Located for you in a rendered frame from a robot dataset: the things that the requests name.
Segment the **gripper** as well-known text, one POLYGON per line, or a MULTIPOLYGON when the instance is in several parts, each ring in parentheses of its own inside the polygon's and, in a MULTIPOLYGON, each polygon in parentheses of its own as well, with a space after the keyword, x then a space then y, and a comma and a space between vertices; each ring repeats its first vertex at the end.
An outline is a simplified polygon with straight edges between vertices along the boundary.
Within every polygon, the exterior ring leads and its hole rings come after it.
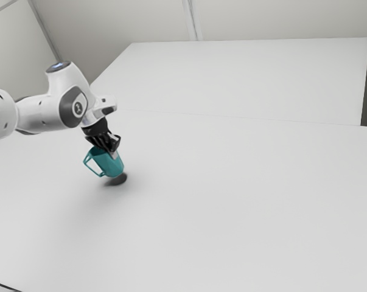
POLYGON ((100 119, 91 126, 82 127, 82 131, 88 142, 91 144, 106 144, 108 153, 112 159, 116 159, 118 157, 117 149, 120 145, 121 137, 113 134, 109 130, 106 119, 100 119))

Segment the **teal faceted mug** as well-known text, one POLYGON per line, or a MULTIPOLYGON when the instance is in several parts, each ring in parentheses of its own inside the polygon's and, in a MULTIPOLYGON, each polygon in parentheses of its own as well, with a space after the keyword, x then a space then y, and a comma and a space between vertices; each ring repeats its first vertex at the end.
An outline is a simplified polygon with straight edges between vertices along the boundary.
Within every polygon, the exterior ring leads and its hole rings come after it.
POLYGON ((98 177, 107 176, 114 178, 124 172, 124 164, 117 150, 113 153, 110 153, 103 149, 92 147, 83 159, 83 164, 98 177), (90 160, 93 160, 99 166, 101 169, 100 173, 97 173, 88 165, 90 160))

